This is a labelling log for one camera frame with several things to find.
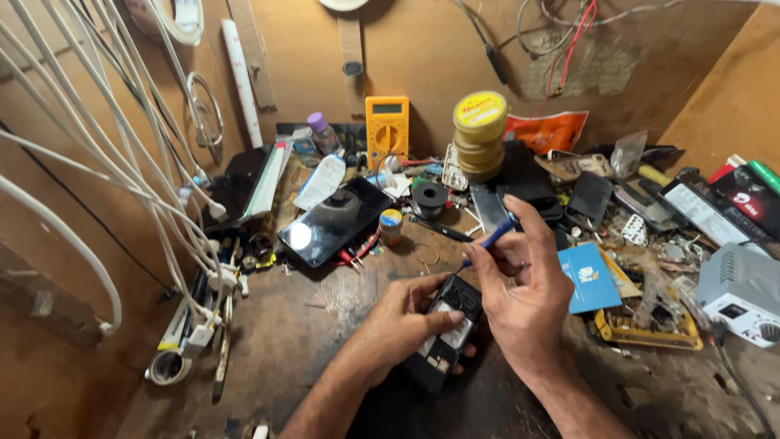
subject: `hand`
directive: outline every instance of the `hand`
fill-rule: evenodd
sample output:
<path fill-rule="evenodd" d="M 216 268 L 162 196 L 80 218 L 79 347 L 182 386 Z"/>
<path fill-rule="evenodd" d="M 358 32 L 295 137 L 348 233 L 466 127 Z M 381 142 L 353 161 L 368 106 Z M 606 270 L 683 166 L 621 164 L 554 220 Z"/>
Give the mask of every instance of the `hand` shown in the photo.
<path fill-rule="evenodd" d="M 366 367 L 370 385 L 385 380 L 390 369 L 409 358 L 431 336 L 455 329 L 465 318 L 462 311 L 426 312 L 428 297 L 444 283 L 449 273 L 390 283 L 363 325 L 346 342 L 334 362 Z M 467 344 L 463 355 L 473 357 L 477 349 Z M 452 374 L 463 372 L 456 365 Z"/>
<path fill-rule="evenodd" d="M 574 284 L 561 270 L 552 230 L 537 210 L 511 195 L 504 204 L 525 233 L 504 235 L 490 251 L 475 241 L 466 255 L 480 278 L 491 332 L 523 378 L 562 361 L 561 332 Z M 517 286 L 508 289 L 502 273 L 515 277 Z"/>

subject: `black phone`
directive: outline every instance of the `black phone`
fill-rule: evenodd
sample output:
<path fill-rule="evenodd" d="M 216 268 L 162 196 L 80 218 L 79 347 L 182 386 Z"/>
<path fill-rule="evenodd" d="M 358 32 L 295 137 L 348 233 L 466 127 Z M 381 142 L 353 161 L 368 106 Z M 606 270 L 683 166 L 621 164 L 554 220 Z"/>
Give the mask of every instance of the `black phone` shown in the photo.
<path fill-rule="evenodd" d="M 463 311 L 466 318 L 457 328 L 429 338 L 403 362 L 406 372 L 429 393 L 441 390 L 447 377 L 452 374 L 474 325 L 482 316 L 482 293 L 451 274 L 426 313 L 458 310 Z"/>

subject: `grey power supply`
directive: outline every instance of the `grey power supply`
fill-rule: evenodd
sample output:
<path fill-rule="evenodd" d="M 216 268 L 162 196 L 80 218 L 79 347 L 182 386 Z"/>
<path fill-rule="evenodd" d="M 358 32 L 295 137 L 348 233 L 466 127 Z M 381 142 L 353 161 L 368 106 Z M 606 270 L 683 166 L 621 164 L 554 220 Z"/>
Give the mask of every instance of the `grey power supply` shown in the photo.
<path fill-rule="evenodd" d="M 729 243 L 701 265 L 696 301 L 710 320 L 770 348 L 780 341 L 780 262 Z"/>

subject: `wooden workbench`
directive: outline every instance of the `wooden workbench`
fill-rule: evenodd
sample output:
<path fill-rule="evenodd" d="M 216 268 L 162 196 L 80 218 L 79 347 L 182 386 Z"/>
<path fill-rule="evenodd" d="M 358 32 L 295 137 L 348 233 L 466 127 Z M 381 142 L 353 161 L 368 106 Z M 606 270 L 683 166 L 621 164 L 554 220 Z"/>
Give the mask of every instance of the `wooden workbench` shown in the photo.
<path fill-rule="evenodd" d="M 305 181 L 306 173 L 296 167 L 288 166 L 279 205 L 288 204 L 284 202 Z M 271 227 L 279 229 L 293 216 L 277 212 Z M 475 225 L 454 209 L 440 220 L 458 230 Z M 144 383 L 117 437 L 180 438 L 197 430 L 199 439 L 238 438 L 252 423 L 270 423 L 280 432 L 387 285 L 427 273 L 411 254 L 414 243 L 437 249 L 441 260 L 429 266 L 432 273 L 459 267 L 462 244 L 418 224 L 405 223 L 403 233 L 401 244 L 367 255 L 359 273 L 341 266 L 288 275 L 276 266 L 251 276 L 250 297 L 236 302 L 221 401 L 211 402 L 218 352 L 205 352 L 184 383 L 169 388 Z M 472 273 L 463 277 L 478 286 Z M 484 317 L 471 341 L 477 357 L 466 359 L 466 373 L 453 377 L 437 397 L 425 395 L 403 371 L 394 370 L 366 397 L 349 436 L 558 437 L 540 403 L 504 360 Z M 586 337 L 582 321 L 571 316 L 565 322 L 565 341 L 596 393 L 641 437 L 754 437 L 753 431 L 761 431 L 706 341 L 702 352 L 632 346 L 621 352 L 597 346 Z M 747 387 L 780 427 L 778 406 L 765 398 L 780 398 L 780 351 L 731 336 L 726 346 Z"/>

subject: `green tube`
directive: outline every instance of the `green tube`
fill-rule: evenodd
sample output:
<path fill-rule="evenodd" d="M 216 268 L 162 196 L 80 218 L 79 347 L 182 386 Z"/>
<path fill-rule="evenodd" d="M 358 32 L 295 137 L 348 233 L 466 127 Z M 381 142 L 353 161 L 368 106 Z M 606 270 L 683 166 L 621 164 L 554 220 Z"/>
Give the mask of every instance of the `green tube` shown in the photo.
<path fill-rule="evenodd" d="M 766 165 L 757 160 L 750 160 L 747 164 L 767 182 L 769 187 L 780 195 L 780 177 L 776 173 L 773 173 Z"/>

